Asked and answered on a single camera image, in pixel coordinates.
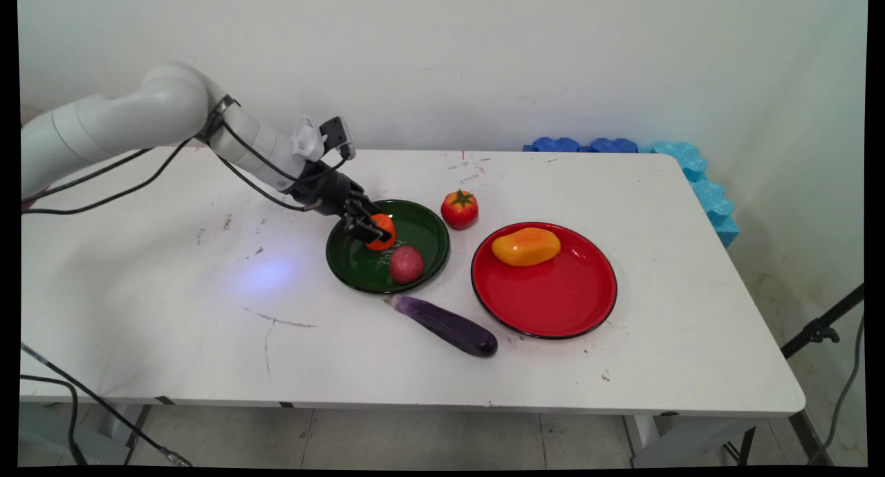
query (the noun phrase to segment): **blue foam block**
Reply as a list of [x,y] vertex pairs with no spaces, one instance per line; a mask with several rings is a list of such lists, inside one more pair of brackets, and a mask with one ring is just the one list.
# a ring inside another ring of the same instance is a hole
[[684,141],[655,141],[651,144],[651,153],[666,153],[668,156],[673,156],[689,181],[698,181],[701,174],[707,171],[707,162],[701,159],[698,148]]
[[578,152],[580,147],[581,144],[569,137],[556,140],[550,137],[540,137],[532,145],[522,146],[522,152]]
[[731,216],[728,216],[725,221],[719,226],[714,226],[714,228],[716,229],[716,234],[720,237],[722,245],[725,247],[731,245],[737,237],[737,234],[740,234],[740,228],[737,227],[737,224]]
[[714,226],[720,225],[731,216],[734,204],[725,198],[725,188],[710,181],[705,174],[701,174],[698,181],[689,181],[689,184]]
[[587,146],[588,152],[619,152],[619,153],[638,153],[639,147],[627,139],[596,139],[591,141]]

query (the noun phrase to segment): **plastic fruit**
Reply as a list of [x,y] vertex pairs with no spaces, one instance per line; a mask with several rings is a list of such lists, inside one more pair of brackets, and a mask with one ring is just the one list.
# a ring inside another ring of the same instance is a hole
[[559,254],[559,238],[543,228],[523,228],[492,241],[492,254],[511,266],[539,265]]
[[424,259],[417,248],[401,246],[390,254],[390,276],[399,284],[417,281],[424,272]]
[[473,225],[477,216],[480,216],[480,204],[470,191],[453,191],[445,196],[442,203],[440,207],[442,219],[456,230],[463,230]]
[[385,248],[392,247],[396,243],[396,228],[393,227],[393,220],[386,214],[374,214],[372,220],[378,224],[379,228],[390,232],[390,239],[386,243],[374,241],[371,244],[366,244],[366,247],[371,250],[385,250]]

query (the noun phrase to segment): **pink fruit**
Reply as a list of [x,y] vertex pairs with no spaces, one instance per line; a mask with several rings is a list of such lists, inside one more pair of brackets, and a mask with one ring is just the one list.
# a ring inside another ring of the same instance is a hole
[[401,246],[390,254],[390,276],[398,284],[417,281],[424,272],[424,259],[417,248]]

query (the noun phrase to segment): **yellow mango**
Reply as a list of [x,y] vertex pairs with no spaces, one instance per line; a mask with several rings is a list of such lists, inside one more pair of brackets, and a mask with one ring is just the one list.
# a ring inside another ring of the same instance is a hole
[[549,230],[523,228],[492,241],[492,254],[511,266],[532,266],[559,254],[559,238]]

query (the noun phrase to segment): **black cord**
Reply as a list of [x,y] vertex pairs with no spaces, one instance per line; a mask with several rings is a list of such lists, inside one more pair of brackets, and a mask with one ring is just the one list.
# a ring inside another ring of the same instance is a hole
[[32,358],[34,358],[35,360],[44,364],[44,366],[46,366],[48,369],[50,369],[53,372],[58,373],[59,375],[64,377],[64,379],[67,380],[67,382],[70,382],[73,385],[78,386],[78,388],[80,388],[80,390],[82,390],[83,392],[88,394],[90,398],[95,399],[95,402],[97,402],[98,404],[101,404],[102,408],[105,408],[105,410],[110,411],[111,415],[117,417],[117,420],[123,422],[123,424],[126,427],[129,427],[130,430],[132,430],[132,432],[136,433],[137,436],[139,436],[143,440],[145,440],[145,442],[148,443],[148,445],[153,446],[154,449],[157,449],[157,451],[162,453],[163,456],[166,457],[168,461],[171,461],[171,463],[178,465],[178,467],[192,467],[192,465],[190,465],[190,461],[187,461],[187,459],[185,459],[182,455],[176,453],[175,451],[171,451],[171,449],[167,449],[164,446],[158,445],[158,443],[154,442],[153,439],[149,438],[146,433],[143,433],[142,429],[139,429],[134,424],[132,424],[132,422],[130,422],[129,420],[126,420],[126,418],[124,418],[123,415],[120,415],[120,412],[117,412],[117,410],[114,410],[113,406],[111,406],[110,404],[107,404],[107,402],[105,402],[104,399],[100,398],[98,396],[98,394],[95,394],[94,392],[89,390],[89,388],[87,386],[84,386],[82,383],[80,383],[79,380],[76,380],[72,376],[68,375],[66,372],[64,372],[64,370],[55,366],[52,361],[47,360],[45,357],[42,357],[42,355],[40,353],[38,353],[35,350],[32,350],[32,348],[29,348],[28,345],[24,344],[24,342],[20,342],[20,344],[21,344],[22,351],[25,351]]
[[839,411],[841,410],[841,402],[845,400],[845,395],[848,394],[848,389],[850,389],[851,384],[854,382],[854,378],[857,377],[857,371],[860,369],[860,338],[864,334],[864,317],[866,313],[860,316],[860,326],[857,327],[857,338],[854,339],[854,368],[851,370],[851,376],[849,376],[848,381],[845,382],[845,387],[841,390],[841,395],[839,395],[839,401],[835,404],[835,409],[832,410],[832,421],[830,423],[830,433],[827,437],[827,442],[818,449],[817,454],[815,454],[812,459],[806,463],[806,465],[813,465],[818,458],[827,451],[829,445],[832,444],[832,439],[835,437],[835,423],[839,420]]
[[87,210],[95,209],[95,208],[97,208],[98,206],[102,206],[102,205],[104,205],[104,204],[110,203],[111,200],[117,200],[117,199],[120,199],[120,197],[128,196],[129,194],[132,194],[133,191],[140,190],[141,188],[146,187],[146,186],[148,186],[149,184],[151,184],[151,182],[152,182],[153,180],[157,180],[157,177],[160,176],[160,174],[163,172],[163,169],[165,169],[165,167],[167,167],[167,166],[169,165],[169,162],[171,162],[171,160],[173,160],[173,159],[175,158],[175,156],[177,156],[178,153],[181,152],[181,149],[182,149],[182,148],[185,146],[185,144],[187,144],[189,141],[190,141],[190,139],[184,140],[183,142],[181,142],[181,143],[179,144],[179,146],[175,147],[174,152],[171,153],[171,155],[170,155],[170,156],[169,156],[169,157],[163,162],[163,165],[161,165],[161,166],[159,167],[159,169],[157,169],[157,172],[155,172],[155,174],[153,174],[150,178],[148,178],[148,180],[143,181],[142,183],[136,185],[135,187],[127,188],[127,189],[124,190],[124,191],[120,191],[120,193],[114,194],[113,196],[107,197],[106,199],[99,200],[97,203],[92,203],[92,204],[89,204],[88,206],[83,206],[82,208],[78,208],[78,209],[68,209],[68,210],[60,210],[60,209],[25,209],[25,210],[23,210],[23,211],[21,212],[21,214],[22,214],[22,215],[25,215],[25,214],[63,214],[63,215],[67,215],[67,214],[77,214],[77,213],[80,213],[80,212],[86,212]]
[[327,169],[326,171],[323,171],[321,174],[316,174],[316,175],[313,175],[313,176],[310,176],[307,178],[295,178],[294,176],[286,174],[284,171],[282,171],[282,169],[276,167],[273,162],[270,162],[270,161],[268,161],[268,159],[265,159],[265,156],[262,156],[261,153],[259,153],[257,150],[250,147],[248,143],[246,143],[245,141],[243,141],[243,139],[240,138],[240,135],[234,133],[234,130],[231,130],[231,127],[229,124],[227,124],[227,121],[222,121],[221,125],[224,126],[225,130],[227,130],[228,133],[233,135],[233,137],[234,137],[234,139],[236,139],[236,141],[240,142],[241,146],[245,147],[246,150],[248,150],[249,152],[252,152],[253,156],[256,156],[256,158],[260,159],[263,163],[265,163],[265,165],[270,166],[271,169],[274,169],[274,171],[277,172],[282,177],[287,178],[287,180],[294,181],[295,183],[310,183],[312,181],[319,180],[320,178],[325,177],[325,175],[331,174],[332,171],[335,171],[336,169],[342,167],[342,165],[344,165],[344,163],[347,162],[347,159],[342,158],[341,162],[339,162],[339,163],[337,163],[337,165],[333,166],[332,169]]
[[221,160],[221,162],[223,162],[224,165],[227,166],[228,169],[230,169],[230,171],[233,171],[235,175],[240,177],[240,180],[245,181],[247,185],[254,188],[257,193],[262,194],[262,196],[265,196],[266,198],[268,198],[268,200],[272,200],[272,202],[275,202],[286,209],[297,210],[297,212],[305,212],[307,210],[304,207],[292,206],[290,204],[282,202],[282,200],[274,199],[274,196],[271,196],[271,194],[266,193],[266,191],[264,191],[261,187],[255,185],[254,183],[252,183],[252,181],[249,181],[249,178],[246,178],[243,174],[241,174],[240,171],[237,171],[236,168],[234,168],[234,166],[232,166],[230,162],[225,161],[222,156],[219,156],[217,153],[215,156],[217,156],[217,158]]
[[58,373],[59,375],[64,377],[64,379],[67,380],[67,382],[70,382],[73,385],[78,386],[78,388],[80,388],[80,390],[82,390],[83,392],[88,394],[90,398],[95,399],[95,402],[97,402],[98,404],[101,404],[102,407],[105,408],[105,410],[110,411],[111,415],[119,418],[119,420],[121,422],[123,422],[127,427],[132,429],[133,432],[135,432],[137,435],[139,435],[142,439],[145,439],[145,442],[148,443],[148,445],[153,446],[158,451],[163,449],[162,446],[158,445],[157,442],[154,442],[153,439],[149,438],[145,433],[142,432],[141,429],[136,427],[134,424],[130,423],[129,420],[126,420],[126,418],[123,418],[123,415],[120,415],[119,412],[117,412],[117,410],[114,410],[113,406],[111,406],[110,404],[107,404],[107,402],[105,402],[104,399],[100,398],[97,394],[95,394],[94,392],[89,390],[89,388],[87,386],[84,386],[82,383],[80,383],[79,380],[76,380],[72,376],[68,375],[66,372],[64,372],[64,370],[55,366],[53,364],[53,362],[51,362],[50,360],[47,360],[45,357],[42,357],[42,355],[40,355],[40,353],[38,353],[35,350],[32,350],[32,348],[29,348],[28,345],[24,344],[24,342],[21,343],[21,350],[25,351],[26,353],[31,355],[31,357],[34,357],[35,360],[44,364],[44,366],[46,366],[48,369],[50,369],[53,372]]
[[25,197],[24,199],[21,200],[21,203],[22,204],[31,203],[31,202],[34,202],[34,200],[41,199],[42,197],[51,196],[51,194],[56,193],[56,191],[62,191],[62,190],[67,190],[70,187],[76,187],[77,185],[79,185],[80,183],[83,183],[84,181],[92,180],[92,178],[95,178],[95,177],[100,176],[102,174],[106,174],[111,169],[114,169],[118,166],[122,166],[125,163],[132,161],[135,158],[138,158],[138,156],[142,156],[145,153],[151,152],[151,150],[153,150],[153,149],[139,150],[139,152],[133,153],[130,156],[126,156],[126,158],[120,159],[120,161],[113,163],[113,165],[104,166],[104,168],[98,169],[98,171],[93,171],[93,172],[91,172],[91,174],[85,175],[82,178],[77,178],[77,180],[69,181],[64,185],[59,185],[58,187],[53,187],[53,188],[50,188],[49,190],[41,191],[38,194],[34,194],[34,196]]
[[50,379],[48,377],[35,377],[34,375],[21,375],[19,374],[19,379],[22,380],[34,380],[35,382],[48,382],[51,384],[58,384],[60,386],[66,386],[71,392],[72,399],[72,407],[71,407],[71,423],[67,427],[67,448],[70,449],[71,456],[73,457],[73,461],[77,462],[77,465],[88,465],[86,464],[86,458],[83,457],[82,451],[77,446],[77,443],[73,439],[73,430],[77,426],[77,391],[73,388],[73,386],[63,380],[55,380]]

